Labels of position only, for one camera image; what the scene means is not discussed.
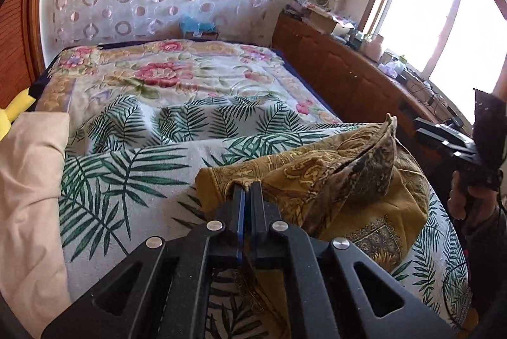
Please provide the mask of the person's right hand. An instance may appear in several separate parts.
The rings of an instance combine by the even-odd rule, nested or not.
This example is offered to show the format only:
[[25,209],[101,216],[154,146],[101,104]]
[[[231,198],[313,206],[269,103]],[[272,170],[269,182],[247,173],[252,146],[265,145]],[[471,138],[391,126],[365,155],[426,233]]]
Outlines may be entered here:
[[464,221],[470,227],[477,227],[497,211],[497,192],[484,186],[465,187],[460,173],[455,171],[447,207],[454,219]]

